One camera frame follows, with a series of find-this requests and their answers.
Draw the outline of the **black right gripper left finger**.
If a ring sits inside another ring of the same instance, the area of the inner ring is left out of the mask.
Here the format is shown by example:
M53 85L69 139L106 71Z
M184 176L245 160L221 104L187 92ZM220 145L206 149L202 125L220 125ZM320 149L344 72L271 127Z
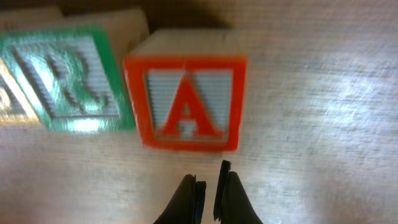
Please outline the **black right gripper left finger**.
M200 224L205 205L206 182L187 174L154 224Z

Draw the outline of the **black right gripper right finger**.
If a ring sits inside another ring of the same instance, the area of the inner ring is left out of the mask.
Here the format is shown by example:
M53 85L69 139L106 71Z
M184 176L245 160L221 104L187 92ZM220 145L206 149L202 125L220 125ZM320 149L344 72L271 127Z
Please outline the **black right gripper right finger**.
M223 160L213 209L214 221L221 224L262 224L254 211L239 175Z

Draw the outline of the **red A block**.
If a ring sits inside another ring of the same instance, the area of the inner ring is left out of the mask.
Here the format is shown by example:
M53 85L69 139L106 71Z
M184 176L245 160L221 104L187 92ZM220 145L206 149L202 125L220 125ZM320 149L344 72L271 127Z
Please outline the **red A block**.
M224 152L238 148L248 60L232 29L154 32L123 60L143 145Z

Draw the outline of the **green R block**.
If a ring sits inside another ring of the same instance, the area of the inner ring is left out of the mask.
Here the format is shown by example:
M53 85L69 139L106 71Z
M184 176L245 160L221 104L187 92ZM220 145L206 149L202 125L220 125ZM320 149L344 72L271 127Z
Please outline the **green R block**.
M1 34L1 60L47 129L129 130L123 58L148 34L138 7L72 16Z

